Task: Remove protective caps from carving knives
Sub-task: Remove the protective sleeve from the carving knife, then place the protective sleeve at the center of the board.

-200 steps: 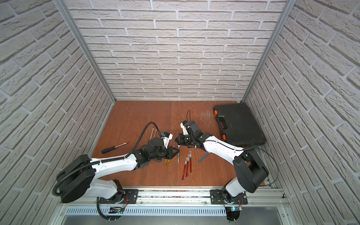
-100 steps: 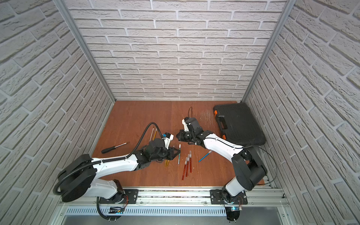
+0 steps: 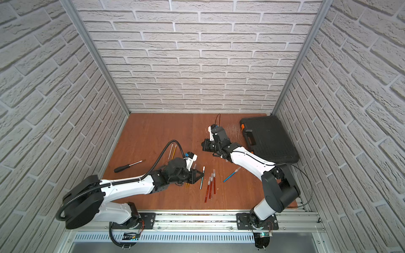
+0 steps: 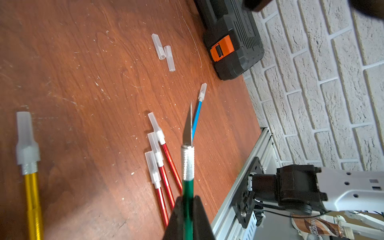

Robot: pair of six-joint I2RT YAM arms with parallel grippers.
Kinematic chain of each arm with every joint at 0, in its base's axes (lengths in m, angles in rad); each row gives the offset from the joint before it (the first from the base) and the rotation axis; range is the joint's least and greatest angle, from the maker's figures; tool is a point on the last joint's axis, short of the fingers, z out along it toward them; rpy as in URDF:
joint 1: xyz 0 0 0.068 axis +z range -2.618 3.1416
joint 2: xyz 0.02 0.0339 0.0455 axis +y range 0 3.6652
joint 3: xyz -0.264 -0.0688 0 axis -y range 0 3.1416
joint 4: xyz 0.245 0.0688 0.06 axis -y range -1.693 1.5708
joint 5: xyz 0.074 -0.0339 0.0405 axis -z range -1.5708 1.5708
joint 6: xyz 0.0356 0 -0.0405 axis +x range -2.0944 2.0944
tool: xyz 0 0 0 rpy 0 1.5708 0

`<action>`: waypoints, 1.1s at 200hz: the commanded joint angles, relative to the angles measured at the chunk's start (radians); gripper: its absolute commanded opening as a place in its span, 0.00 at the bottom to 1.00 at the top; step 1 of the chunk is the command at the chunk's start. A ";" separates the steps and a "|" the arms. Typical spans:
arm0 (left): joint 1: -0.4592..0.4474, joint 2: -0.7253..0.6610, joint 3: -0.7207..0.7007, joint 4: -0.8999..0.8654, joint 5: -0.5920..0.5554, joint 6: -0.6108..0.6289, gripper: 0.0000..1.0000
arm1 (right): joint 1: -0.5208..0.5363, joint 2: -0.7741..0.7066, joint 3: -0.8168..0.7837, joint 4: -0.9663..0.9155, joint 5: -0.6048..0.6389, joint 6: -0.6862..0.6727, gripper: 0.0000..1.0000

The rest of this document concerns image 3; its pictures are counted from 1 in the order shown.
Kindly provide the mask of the green carving knife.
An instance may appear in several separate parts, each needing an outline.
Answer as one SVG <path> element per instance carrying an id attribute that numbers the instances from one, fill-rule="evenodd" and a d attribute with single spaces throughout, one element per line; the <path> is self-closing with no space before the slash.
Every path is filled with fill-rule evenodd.
<path id="1" fill-rule="evenodd" d="M 202 189 L 202 185 L 203 185 L 203 182 L 204 182 L 204 176 L 205 176 L 205 166 L 203 166 L 203 171 L 202 171 L 202 177 L 201 177 L 201 181 L 200 181 L 200 190 Z"/>

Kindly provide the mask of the blue carving knife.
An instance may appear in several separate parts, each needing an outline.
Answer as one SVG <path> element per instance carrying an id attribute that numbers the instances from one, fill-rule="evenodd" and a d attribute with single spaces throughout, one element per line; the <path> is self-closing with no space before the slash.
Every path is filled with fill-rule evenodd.
<path id="1" fill-rule="evenodd" d="M 239 170 L 241 169 L 241 167 L 238 167 L 234 172 L 232 172 L 226 179 L 223 180 L 223 183 L 225 183 L 226 181 L 228 181 L 229 179 L 231 179 L 231 177 L 233 175 L 235 175 Z"/>

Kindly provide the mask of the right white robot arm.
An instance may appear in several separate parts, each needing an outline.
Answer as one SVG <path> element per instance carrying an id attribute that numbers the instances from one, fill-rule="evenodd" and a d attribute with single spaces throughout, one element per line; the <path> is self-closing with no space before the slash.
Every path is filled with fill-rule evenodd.
<path id="1" fill-rule="evenodd" d="M 280 164 L 264 160 L 239 143 L 231 142 L 219 125 L 209 126 L 208 133 L 209 138 L 201 143 L 204 151 L 246 169 L 262 182 L 264 199 L 251 209 L 249 216 L 253 229 L 266 227 L 269 217 L 281 213 L 301 195 L 290 169 L 282 169 Z"/>

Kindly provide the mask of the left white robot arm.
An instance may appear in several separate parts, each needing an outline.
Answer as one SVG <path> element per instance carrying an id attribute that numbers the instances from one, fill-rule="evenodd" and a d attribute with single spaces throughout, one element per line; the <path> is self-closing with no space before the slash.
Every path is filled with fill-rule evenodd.
<path id="1" fill-rule="evenodd" d="M 196 159 L 196 156 L 177 157 L 158 170 L 133 178 L 100 180 L 96 175 L 89 176 L 63 197 L 62 206 L 55 217 L 65 223 L 66 229 L 77 229 L 92 221 L 136 228 L 142 221 L 135 204 L 116 201 L 161 192 L 171 184 L 181 186 L 183 183 L 198 182 L 204 174 L 192 168 Z"/>

